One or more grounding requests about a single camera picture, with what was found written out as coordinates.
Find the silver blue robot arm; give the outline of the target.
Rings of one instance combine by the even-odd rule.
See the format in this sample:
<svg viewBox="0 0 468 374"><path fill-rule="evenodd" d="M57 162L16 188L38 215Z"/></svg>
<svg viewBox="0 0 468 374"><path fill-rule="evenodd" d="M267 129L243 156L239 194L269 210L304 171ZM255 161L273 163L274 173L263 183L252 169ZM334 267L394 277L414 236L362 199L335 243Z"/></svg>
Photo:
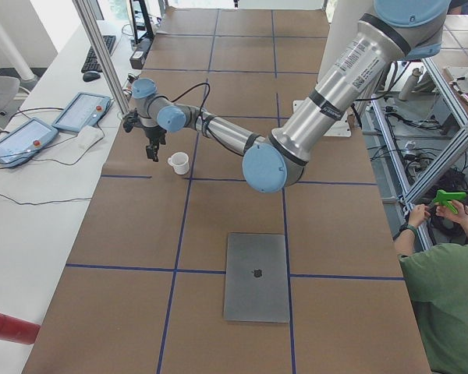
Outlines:
<svg viewBox="0 0 468 374"><path fill-rule="evenodd" d="M168 132L192 129L242 157L243 176L255 190L278 192L298 182L316 142L379 76L399 60L436 55L441 49L447 1L375 1L359 18L356 36L280 128L263 137L205 111L175 104L158 93L153 80L132 85L136 102L122 120L149 139L148 158L158 160Z"/></svg>

